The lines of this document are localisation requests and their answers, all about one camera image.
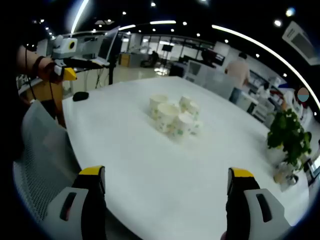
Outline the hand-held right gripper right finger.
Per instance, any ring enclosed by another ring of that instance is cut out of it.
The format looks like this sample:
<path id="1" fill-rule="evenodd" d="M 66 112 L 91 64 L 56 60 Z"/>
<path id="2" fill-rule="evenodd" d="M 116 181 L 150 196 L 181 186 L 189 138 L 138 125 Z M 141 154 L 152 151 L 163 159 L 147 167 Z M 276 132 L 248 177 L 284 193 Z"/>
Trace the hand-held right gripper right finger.
<path id="1" fill-rule="evenodd" d="M 225 209 L 226 240 L 281 240 L 292 228 L 283 205 L 242 168 L 228 169 Z"/>

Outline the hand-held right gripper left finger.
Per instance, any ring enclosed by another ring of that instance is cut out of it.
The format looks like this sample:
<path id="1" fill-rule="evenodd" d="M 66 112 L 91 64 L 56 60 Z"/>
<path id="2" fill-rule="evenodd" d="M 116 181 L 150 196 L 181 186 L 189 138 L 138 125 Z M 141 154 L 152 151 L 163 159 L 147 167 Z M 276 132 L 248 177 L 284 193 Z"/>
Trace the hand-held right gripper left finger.
<path id="1" fill-rule="evenodd" d="M 106 181 L 102 165 L 84 168 L 48 205 L 42 227 L 50 240 L 105 240 Z"/>

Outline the person's left hand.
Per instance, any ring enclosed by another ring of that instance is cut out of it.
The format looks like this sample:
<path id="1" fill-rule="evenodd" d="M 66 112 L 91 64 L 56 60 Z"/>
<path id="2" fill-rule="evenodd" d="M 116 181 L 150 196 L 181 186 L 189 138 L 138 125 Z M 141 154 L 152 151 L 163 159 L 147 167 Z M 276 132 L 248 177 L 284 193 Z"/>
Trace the person's left hand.
<path id="1" fill-rule="evenodd" d="M 55 72 L 55 67 L 57 67 L 55 62 L 50 62 L 44 67 L 39 67 L 38 77 L 47 82 L 61 83 L 63 78 Z"/>

